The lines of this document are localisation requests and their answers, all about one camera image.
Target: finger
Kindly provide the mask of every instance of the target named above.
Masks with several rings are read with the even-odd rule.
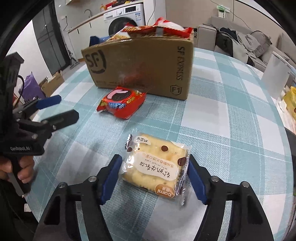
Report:
[[[21,168],[25,168],[28,166],[34,166],[34,159],[32,156],[23,156],[20,160],[19,160],[19,164]]]
[[[11,161],[5,157],[0,159],[0,170],[4,172],[12,172]]]
[[[31,166],[25,167],[24,169],[20,170],[17,174],[17,177],[20,180],[25,180],[25,179],[33,176],[33,172],[34,172],[34,169],[33,169],[33,166],[31,165]]]
[[[0,170],[0,179],[7,180],[8,179],[7,173]]]
[[[31,181],[31,180],[32,180],[32,178],[33,178],[33,176],[31,176],[31,177],[28,177],[28,178],[26,178],[26,179],[22,180],[22,183],[28,183],[29,181]]]

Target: blue gripper pad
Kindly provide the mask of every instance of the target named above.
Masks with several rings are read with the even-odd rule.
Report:
[[[52,96],[52,97],[49,97],[49,98],[46,98],[43,100],[39,100],[36,103],[36,108],[39,110],[42,110],[42,109],[47,108],[49,106],[59,104],[61,101],[62,101],[61,96],[55,95],[55,96]]]
[[[113,193],[118,179],[118,172],[122,164],[122,157],[115,154],[108,166],[103,167],[98,175],[98,198],[99,204],[104,205]]]
[[[207,189],[209,188],[209,185],[210,185],[208,178],[210,178],[211,175],[209,174],[206,168],[200,167],[198,165],[193,155],[190,155],[190,158],[189,158],[187,174],[191,181],[191,184],[197,199],[202,201],[204,205],[207,205],[207,200],[208,200]]]

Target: sofa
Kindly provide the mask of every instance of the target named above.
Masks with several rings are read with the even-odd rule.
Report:
[[[211,18],[209,18],[207,23],[199,25],[197,27],[197,48],[207,49],[229,56],[228,53],[224,52],[215,44],[217,33],[216,29],[220,29],[222,27],[230,28],[243,34],[251,34],[253,32],[253,30],[249,29],[246,25],[242,26],[227,19],[212,16]],[[276,43],[272,43],[269,48],[271,48],[270,51],[275,50],[277,52],[277,50],[280,50],[281,52],[286,54],[286,60],[288,61],[288,63],[296,68],[296,46],[286,33],[280,34]],[[262,72],[265,71],[267,64],[261,60],[261,57],[252,60],[256,69]],[[293,79],[294,78],[291,75],[287,82],[288,86],[291,85]]]

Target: cardboard box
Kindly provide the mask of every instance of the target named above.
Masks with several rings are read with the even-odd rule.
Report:
[[[45,93],[46,97],[50,97],[55,90],[64,83],[64,79],[61,73],[56,72],[52,76],[52,80],[48,82],[47,78],[45,78],[39,86],[41,87],[42,91]]]
[[[142,37],[110,41],[83,49],[96,86],[117,86],[185,100],[188,96],[193,43],[187,39]]]

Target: white cabinet door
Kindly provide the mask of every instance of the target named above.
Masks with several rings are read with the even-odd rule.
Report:
[[[91,36],[97,36],[99,38],[108,36],[108,26],[105,26],[104,16],[100,16],[90,21],[91,23]]]
[[[69,33],[69,38],[71,41],[71,44],[73,46],[73,50],[75,52],[76,58],[80,59],[83,58],[81,49],[81,32],[80,32],[80,27],[73,30],[72,32]]]
[[[85,49],[89,46],[89,38],[91,36],[90,22],[80,26],[79,32],[80,32],[80,39],[81,39],[81,49]]]

